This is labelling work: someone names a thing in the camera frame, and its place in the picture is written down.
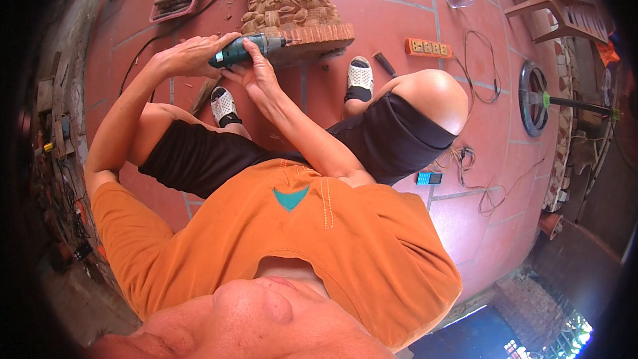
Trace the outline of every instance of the foot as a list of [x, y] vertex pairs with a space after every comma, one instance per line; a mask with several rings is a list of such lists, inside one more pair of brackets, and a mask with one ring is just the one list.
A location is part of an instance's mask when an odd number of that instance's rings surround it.
[[211, 110], [215, 122], [224, 128], [228, 124], [242, 124], [237, 115], [235, 100], [230, 92], [223, 86], [217, 86], [211, 93]]
[[355, 57], [348, 67], [348, 90], [345, 101], [350, 99], [370, 101], [373, 92], [374, 78], [370, 62], [364, 57]]

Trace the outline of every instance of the hand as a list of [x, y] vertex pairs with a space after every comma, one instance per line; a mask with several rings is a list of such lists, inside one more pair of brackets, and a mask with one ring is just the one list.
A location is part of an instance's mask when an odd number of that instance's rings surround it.
[[250, 98], [263, 111], [264, 106], [283, 94], [283, 91], [277, 82], [272, 65], [259, 51], [259, 47], [247, 38], [244, 38], [243, 45], [253, 58], [253, 66], [245, 68], [241, 65], [233, 65], [232, 71], [222, 69], [221, 74], [231, 81], [241, 84]]
[[211, 60], [224, 46], [240, 37], [238, 32], [231, 32], [221, 38], [217, 36], [195, 36], [186, 42], [173, 46], [153, 56], [153, 60], [163, 72], [164, 77], [172, 76], [207, 76], [219, 77], [219, 70], [211, 67]]

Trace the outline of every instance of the man's lips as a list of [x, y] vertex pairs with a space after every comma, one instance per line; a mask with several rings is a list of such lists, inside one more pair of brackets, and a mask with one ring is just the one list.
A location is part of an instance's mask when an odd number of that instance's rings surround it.
[[297, 291], [297, 288], [286, 278], [280, 276], [264, 276], [265, 279], [270, 281], [274, 281], [275, 283], [283, 284], [284, 286], [288, 286], [291, 289]]

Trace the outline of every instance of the wood sculpture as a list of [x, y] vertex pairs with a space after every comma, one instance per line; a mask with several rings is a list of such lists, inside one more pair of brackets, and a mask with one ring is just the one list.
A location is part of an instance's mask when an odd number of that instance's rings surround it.
[[294, 42], [269, 56], [275, 67], [311, 63], [342, 56], [355, 39], [330, 0], [248, 0], [243, 35], [280, 36]]

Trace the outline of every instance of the orange t-shirt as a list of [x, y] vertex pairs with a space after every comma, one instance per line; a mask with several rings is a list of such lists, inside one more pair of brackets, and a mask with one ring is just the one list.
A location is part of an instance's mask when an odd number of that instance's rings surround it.
[[266, 256], [310, 263], [331, 299], [392, 350], [430, 331], [461, 293], [418, 195], [352, 188], [286, 160], [229, 179], [178, 233], [115, 182], [98, 188], [92, 210], [117, 282], [142, 320], [253, 278]]

